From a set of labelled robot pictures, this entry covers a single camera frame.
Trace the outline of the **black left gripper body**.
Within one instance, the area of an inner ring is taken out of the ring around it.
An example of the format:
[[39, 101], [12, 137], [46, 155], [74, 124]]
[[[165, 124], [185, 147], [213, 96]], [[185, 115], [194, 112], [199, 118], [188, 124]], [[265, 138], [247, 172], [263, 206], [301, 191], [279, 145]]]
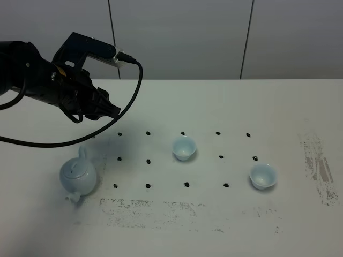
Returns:
[[63, 63], [54, 63], [48, 86], [48, 102], [60, 110], [74, 123], [83, 121], [81, 110], [82, 93], [93, 88], [90, 73], [83, 68]]

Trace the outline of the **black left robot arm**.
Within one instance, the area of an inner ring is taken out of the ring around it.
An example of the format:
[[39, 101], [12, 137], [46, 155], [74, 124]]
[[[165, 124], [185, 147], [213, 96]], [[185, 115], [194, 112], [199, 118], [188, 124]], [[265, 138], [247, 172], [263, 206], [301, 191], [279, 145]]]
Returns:
[[95, 88], [83, 64], [88, 56], [114, 57], [115, 48], [97, 40], [66, 41], [51, 62], [30, 42], [1, 42], [1, 93], [7, 90], [56, 106], [74, 123], [84, 118], [116, 118], [120, 108]]

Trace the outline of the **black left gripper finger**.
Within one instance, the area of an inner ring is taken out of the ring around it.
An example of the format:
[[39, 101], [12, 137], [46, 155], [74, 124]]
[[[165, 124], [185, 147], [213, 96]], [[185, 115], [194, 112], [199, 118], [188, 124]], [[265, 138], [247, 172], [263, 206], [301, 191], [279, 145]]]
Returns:
[[120, 113], [120, 108], [113, 105], [109, 100], [109, 93], [101, 89], [95, 88], [90, 98], [90, 106], [96, 106], [101, 109], [103, 117], [116, 118]]
[[98, 107], [91, 105], [83, 110], [83, 115], [85, 116], [85, 118], [88, 118], [90, 120], [98, 120], [99, 118], [103, 117], [101, 111], [102, 110]]

